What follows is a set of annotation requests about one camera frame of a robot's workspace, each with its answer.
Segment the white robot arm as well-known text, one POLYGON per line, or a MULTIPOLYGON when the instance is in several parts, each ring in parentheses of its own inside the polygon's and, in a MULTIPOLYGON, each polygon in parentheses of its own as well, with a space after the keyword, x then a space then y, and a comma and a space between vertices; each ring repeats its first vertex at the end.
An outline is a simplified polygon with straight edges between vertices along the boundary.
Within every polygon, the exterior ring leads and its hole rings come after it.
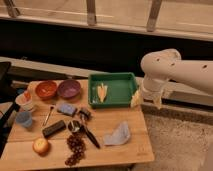
POLYGON ((152 101, 160 109, 167 82, 176 82, 213 95, 213 61, 182 60, 176 49, 165 49, 143 56, 141 69, 144 78, 133 94, 131 107, 152 101))

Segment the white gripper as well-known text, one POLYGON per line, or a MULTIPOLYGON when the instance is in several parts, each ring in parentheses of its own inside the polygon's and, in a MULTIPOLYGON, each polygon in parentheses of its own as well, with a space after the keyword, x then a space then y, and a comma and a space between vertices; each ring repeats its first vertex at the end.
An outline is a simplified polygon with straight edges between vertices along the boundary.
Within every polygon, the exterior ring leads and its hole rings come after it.
POLYGON ((162 93, 165 84, 165 80, 145 76, 141 83, 141 92, 140 90, 137 90, 132 95, 130 106, 136 107, 138 105, 141 105, 144 98, 146 100, 154 101, 155 107, 160 110, 162 108, 162 93))

